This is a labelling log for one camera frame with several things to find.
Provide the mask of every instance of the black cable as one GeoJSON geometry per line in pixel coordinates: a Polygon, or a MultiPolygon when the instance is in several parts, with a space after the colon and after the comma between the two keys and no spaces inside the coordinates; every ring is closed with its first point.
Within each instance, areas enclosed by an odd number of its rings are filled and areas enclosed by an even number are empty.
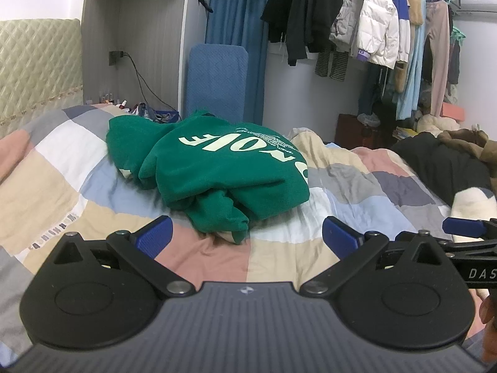
{"type": "Polygon", "coordinates": [[[145,78],[143,78],[143,76],[140,74],[140,72],[138,71],[138,69],[136,68],[136,64],[135,64],[135,61],[133,60],[133,58],[131,57],[131,55],[128,53],[128,52],[124,52],[123,53],[123,56],[126,56],[126,57],[129,57],[129,59],[131,60],[131,63],[133,64],[133,67],[135,68],[135,72],[136,72],[136,78],[138,78],[138,84],[140,86],[140,91],[142,92],[142,96],[143,96],[143,100],[145,101],[145,103],[148,105],[148,102],[147,102],[147,99],[145,98],[145,94],[143,94],[143,88],[142,88],[142,83],[140,81],[140,78],[143,80],[143,82],[145,83],[145,86],[148,88],[148,90],[155,96],[155,98],[157,98],[159,101],[161,101],[165,106],[168,106],[170,107],[173,111],[177,112],[178,113],[178,118],[180,120],[181,119],[181,116],[180,116],[180,112],[174,108],[173,106],[171,106],[170,104],[166,104],[164,101],[162,101],[161,98],[159,98],[157,96],[157,94],[155,92],[152,91],[152,89],[148,86],[147,82],[145,81],[145,78]]]}

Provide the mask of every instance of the blue gripper pad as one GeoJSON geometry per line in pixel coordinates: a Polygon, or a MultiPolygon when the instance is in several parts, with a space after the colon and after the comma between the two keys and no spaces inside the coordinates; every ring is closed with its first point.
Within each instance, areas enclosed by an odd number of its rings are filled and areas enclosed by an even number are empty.
{"type": "Polygon", "coordinates": [[[150,258],[155,257],[171,242],[172,220],[170,217],[161,217],[157,224],[136,238],[135,246],[150,258]]]}
{"type": "Polygon", "coordinates": [[[442,223],[442,230],[447,234],[480,238],[486,233],[486,227],[481,220],[457,219],[447,217],[442,223]]]}
{"type": "Polygon", "coordinates": [[[364,243],[361,234],[334,216],[326,217],[322,223],[322,240],[341,260],[364,243]]]}

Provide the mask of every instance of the padded headboard cover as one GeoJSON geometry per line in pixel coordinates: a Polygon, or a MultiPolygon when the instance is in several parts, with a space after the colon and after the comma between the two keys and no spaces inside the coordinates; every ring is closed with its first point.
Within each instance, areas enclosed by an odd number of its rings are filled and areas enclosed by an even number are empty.
{"type": "Polygon", "coordinates": [[[0,138],[54,108],[83,104],[77,19],[0,21],[0,138]]]}

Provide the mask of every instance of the black clothing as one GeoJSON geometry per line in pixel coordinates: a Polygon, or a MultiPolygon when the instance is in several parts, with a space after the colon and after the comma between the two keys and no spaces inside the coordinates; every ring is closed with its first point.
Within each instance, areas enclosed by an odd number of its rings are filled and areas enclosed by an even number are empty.
{"type": "Polygon", "coordinates": [[[330,37],[330,29],[340,12],[343,0],[292,0],[286,30],[288,64],[310,52],[322,52],[330,37]]]}
{"type": "Polygon", "coordinates": [[[447,82],[449,84],[459,83],[459,54],[461,53],[461,46],[459,41],[454,42],[452,54],[449,61],[449,71],[447,72],[447,82]]]}
{"type": "Polygon", "coordinates": [[[268,38],[271,43],[285,42],[288,13],[292,0],[268,0],[262,16],[262,21],[268,22],[268,38]]]}
{"type": "Polygon", "coordinates": [[[419,179],[446,204],[462,190],[479,187],[492,191],[485,164],[458,150],[447,147],[428,132],[395,143],[392,151],[400,155],[419,179]]]}

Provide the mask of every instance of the pink box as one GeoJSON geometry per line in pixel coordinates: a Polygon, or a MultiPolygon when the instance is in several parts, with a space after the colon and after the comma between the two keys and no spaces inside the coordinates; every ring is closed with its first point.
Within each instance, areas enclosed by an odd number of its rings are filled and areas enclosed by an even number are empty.
{"type": "Polygon", "coordinates": [[[447,102],[442,102],[442,111],[440,112],[440,116],[452,118],[459,122],[464,121],[464,119],[466,118],[463,108],[457,105],[449,104],[447,102]]]}

